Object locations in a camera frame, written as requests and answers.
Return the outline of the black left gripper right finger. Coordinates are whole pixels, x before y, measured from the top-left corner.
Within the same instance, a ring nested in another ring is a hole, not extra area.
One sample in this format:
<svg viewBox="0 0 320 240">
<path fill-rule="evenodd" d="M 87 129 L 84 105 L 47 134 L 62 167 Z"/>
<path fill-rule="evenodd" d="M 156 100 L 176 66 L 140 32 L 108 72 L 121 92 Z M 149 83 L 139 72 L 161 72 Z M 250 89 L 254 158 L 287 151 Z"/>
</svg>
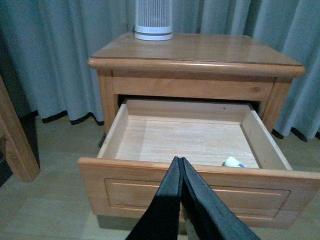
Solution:
<svg viewBox="0 0 320 240">
<path fill-rule="evenodd" d="M 201 240 L 258 240 L 184 157 L 178 159 L 182 205 Z"/>
</svg>

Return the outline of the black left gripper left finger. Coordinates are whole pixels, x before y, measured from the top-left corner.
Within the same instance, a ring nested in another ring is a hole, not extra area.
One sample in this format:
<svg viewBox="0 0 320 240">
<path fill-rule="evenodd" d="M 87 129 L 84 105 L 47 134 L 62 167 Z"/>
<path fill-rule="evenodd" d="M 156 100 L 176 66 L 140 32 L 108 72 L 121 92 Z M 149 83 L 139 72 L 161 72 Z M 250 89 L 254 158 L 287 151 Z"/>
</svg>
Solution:
<svg viewBox="0 0 320 240">
<path fill-rule="evenodd" d="M 178 238 L 183 179 L 174 157 L 149 207 L 126 237 L 128 240 Z"/>
</svg>

